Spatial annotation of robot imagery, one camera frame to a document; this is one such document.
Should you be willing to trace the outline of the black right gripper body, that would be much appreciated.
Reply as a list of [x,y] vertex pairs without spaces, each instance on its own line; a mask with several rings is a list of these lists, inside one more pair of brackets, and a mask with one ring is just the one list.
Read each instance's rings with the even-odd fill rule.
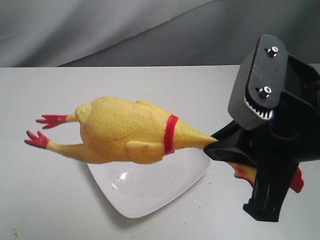
[[320,158],[320,75],[263,34],[237,73],[228,113],[255,153],[301,163]]

